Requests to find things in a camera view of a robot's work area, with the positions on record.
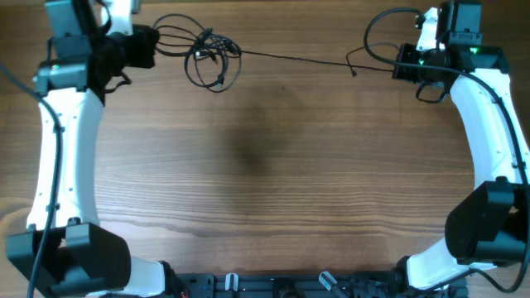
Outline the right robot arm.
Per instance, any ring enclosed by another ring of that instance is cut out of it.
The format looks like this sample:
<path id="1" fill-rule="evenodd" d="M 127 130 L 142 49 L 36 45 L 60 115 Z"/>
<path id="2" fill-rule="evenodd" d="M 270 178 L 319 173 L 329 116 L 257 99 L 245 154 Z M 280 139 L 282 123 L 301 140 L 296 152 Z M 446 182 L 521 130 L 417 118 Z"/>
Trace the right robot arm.
<path id="1" fill-rule="evenodd" d="M 393 78 L 436 86 L 451 98 L 465 126 L 473 167 L 473 191 L 449 214 L 444 238 L 410 256 L 406 286 L 441 289 L 455 279 L 496 267 L 529 265 L 529 150 L 510 95 L 503 51 L 485 46 L 482 6 L 447 1 L 416 14 L 421 35 L 401 47 Z"/>

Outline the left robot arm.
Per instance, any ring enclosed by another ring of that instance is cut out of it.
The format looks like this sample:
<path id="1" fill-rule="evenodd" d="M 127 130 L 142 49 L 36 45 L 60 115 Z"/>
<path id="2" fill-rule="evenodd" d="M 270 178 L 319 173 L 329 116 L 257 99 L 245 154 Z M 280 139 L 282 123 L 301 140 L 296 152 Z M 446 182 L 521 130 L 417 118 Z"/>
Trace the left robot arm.
<path id="1" fill-rule="evenodd" d="M 160 262 L 133 257 L 102 228 L 94 198 L 94 157 L 111 79 L 130 84 L 127 67 L 150 69 L 158 33 L 135 25 L 137 1 L 49 1 L 46 58 L 28 93 L 41 113 L 36 194 L 23 233 L 7 238 L 7 258 L 46 297 L 154 297 L 166 289 Z"/>

